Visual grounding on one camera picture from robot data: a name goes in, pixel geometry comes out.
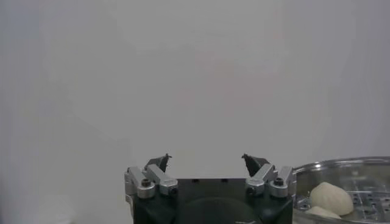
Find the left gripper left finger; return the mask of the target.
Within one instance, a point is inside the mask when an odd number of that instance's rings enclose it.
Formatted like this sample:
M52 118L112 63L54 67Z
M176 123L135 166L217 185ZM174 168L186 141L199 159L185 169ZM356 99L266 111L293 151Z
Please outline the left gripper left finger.
M165 173L170 158L166 153L150 159L142 169L137 166L128 167L124 172L125 194L140 199L153 198L157 193L174 197L179 182Z

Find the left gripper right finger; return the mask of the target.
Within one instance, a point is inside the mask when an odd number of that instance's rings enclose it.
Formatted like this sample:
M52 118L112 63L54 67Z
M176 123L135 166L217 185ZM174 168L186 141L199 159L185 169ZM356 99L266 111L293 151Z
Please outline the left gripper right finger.
M296 173L291 166L283 166L279 170L265 158L244 154L249 178L245 180L248 195L257 197L266 191L275 198L286 198L296 195Z

